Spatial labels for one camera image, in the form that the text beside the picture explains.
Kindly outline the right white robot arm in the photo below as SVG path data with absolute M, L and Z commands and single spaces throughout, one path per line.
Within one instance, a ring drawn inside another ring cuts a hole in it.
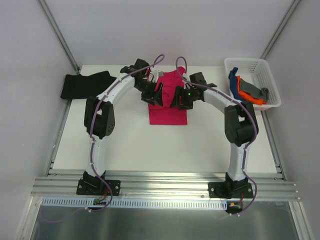
M 250 147 L 259 133 L 253 104 L 236 100 L 215 84 L 208 84 L 201 72 L 178 75 L 184 87 L 176 87 L 170 105 L 172 108 L 191 110 L 195 101 L 203 101 L 224 115 L 224 134 L 230 143 L 230 160 L 223 190 L 228 197 L 236 197 L 249 182 L 247 159 Z

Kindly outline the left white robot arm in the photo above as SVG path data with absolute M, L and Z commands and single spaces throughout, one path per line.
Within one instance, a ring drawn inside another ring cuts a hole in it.
M 164 54 L 160 54 L 153 64 L 137 59 L 134 65 L 124 66 L 115 81 L 97 96 L 86 100 L 84 126 L 88 133 L 90 152 L 88 166 L 83 173 L 83 181 L 93 194 L 104 191 L 105 154 L 107 141 L 114 131 L 116 121 L 114 108 L 119 100 L 133 88 L 141 92 L 141 100 L 150 105 L 163 106 L 163 84 L 157 83 L 154 76 L 151 80 L 147 71 L 162 62 Z

